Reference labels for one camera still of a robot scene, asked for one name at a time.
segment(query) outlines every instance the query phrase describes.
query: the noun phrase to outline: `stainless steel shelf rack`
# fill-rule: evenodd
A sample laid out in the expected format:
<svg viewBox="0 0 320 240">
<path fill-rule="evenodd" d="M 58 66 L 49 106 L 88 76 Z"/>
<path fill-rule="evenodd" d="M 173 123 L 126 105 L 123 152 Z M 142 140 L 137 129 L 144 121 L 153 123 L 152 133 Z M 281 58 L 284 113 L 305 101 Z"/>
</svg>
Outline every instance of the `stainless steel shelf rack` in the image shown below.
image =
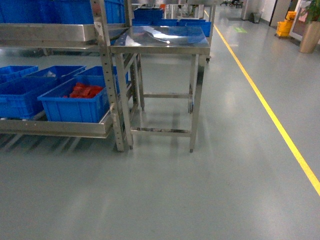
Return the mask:
<svg viewBox="0 0 320 240">
<path fill-rule="evenodd" d="M 214 0 L 132 0 L 135 4 L 204 4 L 206 6 L 213 6 L 215 8 L 216 1 Z M 189 149 L 192 153 L 195 147 L 197 125 L 199 119 L 200 102 L 202 94 L 202 85 L 204 80 L 204 71 L 206 58 L 210 54 L 210 43 L 203 34 L 200 27 L 195 27 L 193 30 L 199 33 L 196 34 L 196 41 L 190 41 L 187 37 L 180 37 L 179 35 L 169 34 L 170 30 L 185 30 L 184 27 L 170 27 L 163 26 L 132 26 L 132 11 L 131 0 L 125 1 L 126 11 L 126 26 L 130 27 L 124 32 L 113 46 L 110 47 L 111 52 L 115 55 L 115 62 L 118 72 L 118 80 L 120 86 L 120 94 L 126 93 L 126 72 L 129 70 L 126 67 L 126 59 L 124 54 L 136 55 L 132 57 L 134 62 L 133 73 L 135 76 L 136 89 L 139 91 L 139 100 L 142 111 L 145 110 L 145 98 L 170 98 L 170 99 L 188 99 L 188 111 L 191 116 L 190 129 L 159 129 L 159 128 L 145 128 L 131 126 L 131 113 L 129 109 L 129 102 L 122 98 L 121 104 L 123 109 L 123 117 L 125 123 L 126 140 L 130 147 L 134 145 L 134 134 L 139 135 L 158 135 L 158 136 L 176 136 L 189 137 Z M 144 92 L 142 68 L 141 68 L 141 54 L 189 54 L 192 55 L 191 71 L 189 79 L 188 93 L 155 93 Z"/>
<path fill-rule="evenodd" d="M 124 94 L 117 94 L 113 74 L 113 58 L 110 40 L 117 38 L 126 30 L 126 24 L 108 24 L 104 0 L 90 0 L 94 24 L 0 24 L 0 47 L 31 47 L 58 49 L 98 48 L 110 109 L 99 123 L 50 122 L 42 112 L 32 120 L 0 120 L 0 134 L 45 135 L 65 137 L 106 138 L 113 129 L 118 151 L 124 151 L 123 111 L 121 98 L 133 97 L 131 114 L 138 107 L 135 85 L 126 87 Z M 126 65 L 132 64 L 127 56 Z"/>
</svg>

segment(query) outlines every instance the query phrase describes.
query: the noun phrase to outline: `gray epoxy floor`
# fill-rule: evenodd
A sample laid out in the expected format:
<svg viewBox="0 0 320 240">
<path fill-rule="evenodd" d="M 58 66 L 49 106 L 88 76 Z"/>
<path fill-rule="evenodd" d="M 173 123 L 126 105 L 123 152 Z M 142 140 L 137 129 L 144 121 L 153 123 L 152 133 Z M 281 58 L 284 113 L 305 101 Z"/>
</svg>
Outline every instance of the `gray epoxy floor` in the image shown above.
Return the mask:
<svg viewBox="0 0 320 240">
<path fill-rule="evenodd" d="M 299 53 L 263 23 L 226 19 L 238 14 L 218 7 L 215 23 L 320 178 L 320 54 Z M 62 152 L 63 137 L 25 136 L 1 151 L 0 239 L 318 240 L 320 197 L 216 32 L 211 56 L 193 154 L 188 139 L 158 136 L 118 153 L 112 135 Z M 187 91 L 189 60 L 143 56 L 145 89 Z M 13 64 L 99 58 L 1 56 Z M 148 99 L 145 110 L 135 124 L 189 124 L 181 100 Z"/>
</svg>

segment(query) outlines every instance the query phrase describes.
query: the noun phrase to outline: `trash can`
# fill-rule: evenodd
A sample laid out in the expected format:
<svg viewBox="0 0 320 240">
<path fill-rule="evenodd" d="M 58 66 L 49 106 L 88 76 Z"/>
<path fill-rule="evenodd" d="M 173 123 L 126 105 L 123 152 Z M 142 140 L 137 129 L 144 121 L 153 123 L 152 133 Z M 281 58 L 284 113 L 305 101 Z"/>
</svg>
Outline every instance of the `trash can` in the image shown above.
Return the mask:
<svg viewBox="0 0 320 240">
<path fill-rule="evenodd" d="M 254 23 L 255 24 L 260 23 L 261 16 L 262 16 L 262 14 L 260 12 L 254 12 L 253 13 L 253 18 L 254 18 Z"/>
</svg>

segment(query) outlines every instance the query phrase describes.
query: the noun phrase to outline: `perforated metal post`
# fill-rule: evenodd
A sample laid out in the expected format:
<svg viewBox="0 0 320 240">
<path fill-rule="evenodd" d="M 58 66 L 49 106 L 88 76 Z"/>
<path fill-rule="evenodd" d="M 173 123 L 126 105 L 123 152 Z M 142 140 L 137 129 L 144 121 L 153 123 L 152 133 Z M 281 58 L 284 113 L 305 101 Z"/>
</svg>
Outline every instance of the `perforated metal post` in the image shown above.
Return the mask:
<svg viewBox="0 0 320 240">
<path fill-rule="evenodd" d="M 113 130 L 115 142 L 118 151 L 123 152 L 124 148 L 124 133 L 120 121 L 119 100 L 114 79 L 114 65 L 112 54 L 110 51 L 110 38 L 108 31 L 108 21 L 104 0 L 90 0 L 94 27 L 97 32 L 97 41 L 99 45 L 101 64 L 107 94 L 110 103 L 110 112 L 113 120 Z"/>
</svg>

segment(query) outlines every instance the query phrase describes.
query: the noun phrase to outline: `blue plastic crate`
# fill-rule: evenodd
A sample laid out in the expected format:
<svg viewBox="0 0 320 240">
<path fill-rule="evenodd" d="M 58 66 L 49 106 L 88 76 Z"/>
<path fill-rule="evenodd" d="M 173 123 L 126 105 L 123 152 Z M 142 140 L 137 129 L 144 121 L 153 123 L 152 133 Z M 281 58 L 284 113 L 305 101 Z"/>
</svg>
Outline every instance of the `blue plastic crate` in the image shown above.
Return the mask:
<svg viewBox="0 0 320 240">
<path fill-rule="evenodd" d="M 190 21 L 186 24 L 187 27 L 199 26 L 206 37 L 210 36 L 211 22 L 210 21 Z"/>
<path fill-rule="evenodd" d="M 52 0 L 38 0 L 41 22 L 44 24 L 60 24 L 61 19 Z"/>
<path fill-rule="evenodd" d="M 133 11 L 134 19 L 141 21 L 157 22 L 163 17 L 161 8 L 138 8 Z"/>
<path fill-rule="evenodd" d="M 154 21 L 152 25 L 172 27 L 172 26 L 177 26 L 177 22 L 178 22 L 177 19 L 161 19 L 159 21 Z"/>
<path fill-rule="evenodd" d="M 4 15 L 2 14 L 1 5 L 0 5 L 0 24 L 5 23 Z"/>
<path fill-rule="evenodd" d="M 152 25 L 152 21 L 132 19 L 132 26 L 151 26 L 151 25 Z"/>
<path fill-rule="evenodd" d="M 0 0 L 0 12 L 4 23 L 41 23 L 38 0 Z"/>
<path fill-rule="evenodd" d="M 119 94 L 120 93 L 120 89 L 119 89 L 119 82 L 118 82 L 118 76 L 117 76 L 117 68 L 114 66 L 113 67 L 113 73 L 114 73 L 114 79 L 115 79 L 115 85 L 116 85 L 116 91 Z M 99 79 L 101 81 L 104 81 L 104 71 L 102 66 L 95 66 L 93 68 L 90 68 L 88 70 L 85 70 L 79 74 L 77 74 L 76 76 L 74 76 L 77 79 Z M 128 73 L 125 75 L 126 78 L 126 83 L 129 83 L 129 77 L 128 77 Z"/>
<path fill-rule="evenodd" d="M 38 66 L 4 66 L 0 68 L 0 84 L 38 71 Z"/>
<path fill-rule="evenodd" d="M 47 77 L 58 79 L 58 83 L 62 84 L 74 77 L 74 75 L 84 71 L 86 66 L 51 66 L 40 71 L 25 76 L 26 78 Z"/>
<path fill-rule="evenodd" d="M 182 18 L 179 20 L 180 23 L 187 22 L 205 22 L 205 19 L 191 19 L 191 18 Z"/>
<path fill-rule="evenodd" d="M 37 97 L 58 85 L 47 77 L 18 78 L 0 84 L 0 117 L 30 119 L 44 108 Z"/>
<path fill-rule="evenodd" d="M 104 89 L 93 98 L 64 98 L 73 92 L 76 83 Z M 98 123 L 109 109 L 105 81 L 98 77 L 73 78 L 38 97 L 46 117 L 53 122 Z"/>
<path fill-rule="evenodd" d="M 125 7 L 122 0 L 105 0 L 105 11 L 109 24 L 124 23 Z M 55 9 L 62 24 L 93 24 L 90 0 L 55 0 Z"/>
</svg>

